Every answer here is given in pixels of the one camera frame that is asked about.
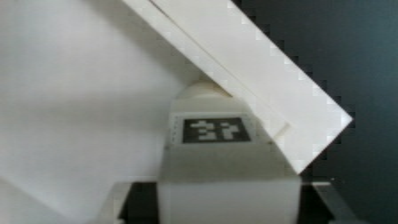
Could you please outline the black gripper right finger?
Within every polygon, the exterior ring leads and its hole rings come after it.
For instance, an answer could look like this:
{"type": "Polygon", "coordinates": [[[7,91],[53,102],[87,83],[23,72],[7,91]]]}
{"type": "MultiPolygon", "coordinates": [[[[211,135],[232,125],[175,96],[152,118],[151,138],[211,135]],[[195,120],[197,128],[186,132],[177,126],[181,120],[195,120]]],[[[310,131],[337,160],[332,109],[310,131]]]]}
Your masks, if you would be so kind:
{"type": "Polygon", "coordinates": [[[296,224],[358,224],[358,217],[328,182],[302,185],[296,224]]]}

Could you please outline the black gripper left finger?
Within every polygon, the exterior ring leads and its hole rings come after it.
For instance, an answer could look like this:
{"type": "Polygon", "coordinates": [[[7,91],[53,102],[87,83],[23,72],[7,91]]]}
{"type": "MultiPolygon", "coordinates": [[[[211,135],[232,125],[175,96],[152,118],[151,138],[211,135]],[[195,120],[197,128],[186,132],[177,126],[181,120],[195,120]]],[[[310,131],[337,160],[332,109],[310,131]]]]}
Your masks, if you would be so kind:
{"type": "Polygon", "coordinates": [[[94,224],[159,224],[154,182],[113,185],[94,224]]]}

